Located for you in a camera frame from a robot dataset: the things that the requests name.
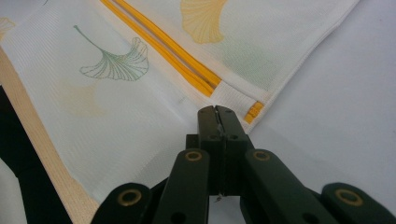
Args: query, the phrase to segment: clamp jaw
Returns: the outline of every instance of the clamp jaw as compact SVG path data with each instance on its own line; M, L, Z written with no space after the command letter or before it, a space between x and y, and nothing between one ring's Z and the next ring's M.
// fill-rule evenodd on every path
M274 153L255 149L235 113L219 105L198 112L198 134L187 134L167 179L153 189L134 183L114 189L92 223L204 224L209 195L241 196L249 224L396 223L353 186L307 189Z

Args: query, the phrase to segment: orange stripe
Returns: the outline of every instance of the orange stripe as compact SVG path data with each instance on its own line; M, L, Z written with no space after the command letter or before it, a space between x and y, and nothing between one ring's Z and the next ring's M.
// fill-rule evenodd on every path
M116 14L122 21L131 27L138 35L145 39L152 47L154 47L164 58L168 61L186 80L194 86L198 91L207 97L213 92L206 82L198 78L189 68L182 64L171 52L166 50L160 43L158 43L152 36L147 34L141 27L134 23L128 16L122 13L118 8L110 3L109 0L101 0L102 3Z
M153 34L155 34L161 41L168 46L180 59L188 64L192 69L198 72L205 81L216 88L221 79L210 69L205 67L203 64L198 62L193 58L186 50L184 50L178 43L175 42L169 35L167 35L163 30L161 30L157 25L155 25L151 20L137 11L135 8L131 7L124 0L115 0L123 9L131 13L139 22L141 22L146 28L148 28Z

